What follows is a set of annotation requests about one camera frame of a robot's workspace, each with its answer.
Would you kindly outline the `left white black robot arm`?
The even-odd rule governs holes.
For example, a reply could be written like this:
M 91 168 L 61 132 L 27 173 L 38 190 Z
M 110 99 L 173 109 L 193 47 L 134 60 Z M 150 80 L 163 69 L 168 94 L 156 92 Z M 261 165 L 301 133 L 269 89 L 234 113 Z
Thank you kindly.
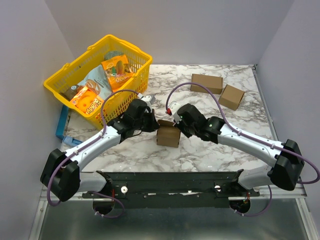
M 83 169 L 106 150 L 135 135 L 136 131 L 152 133 L 159 128 L 152 103 L 154 96 L 134 99 L 125 112 L 112 119 L 97 134 L 64 152 L 53 150 L 46 161 L 40 181 L 47 187 L 46 196 L 54 194 L 65 202 L 80 192 L 95 192 L 104 198 L 111 185 L 102 172 Z

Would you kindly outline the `brown cardboard box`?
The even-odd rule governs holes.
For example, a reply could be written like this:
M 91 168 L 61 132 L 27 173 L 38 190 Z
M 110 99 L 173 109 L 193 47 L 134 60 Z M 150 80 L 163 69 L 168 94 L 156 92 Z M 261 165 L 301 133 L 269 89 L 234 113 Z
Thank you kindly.
M 159 128 L 156 134 L 156 144 L 158 146 L 178 148 L 181 131 L 174 126 L 174 122 L 161 120 L 157 121 Z

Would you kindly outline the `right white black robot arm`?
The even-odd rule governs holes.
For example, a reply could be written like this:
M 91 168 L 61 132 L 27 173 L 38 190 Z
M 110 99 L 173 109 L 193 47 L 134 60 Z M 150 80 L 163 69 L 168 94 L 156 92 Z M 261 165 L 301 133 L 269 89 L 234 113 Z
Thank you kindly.
M 266 165 L 250 170 L 241 170 L 236 180 L 230 183 L 230 191 L 241 196 L 255 187 L 275 185 L 292 191 L 304 167 L 298 144 L 269 140 L 243 131 L 217 116 L 206 118 L 194 105 L 172 102 L 167 110 L 174 118 L 174 125 L 187 138 L 196 136 L 205 142 L 226 145 L 252 155 Z

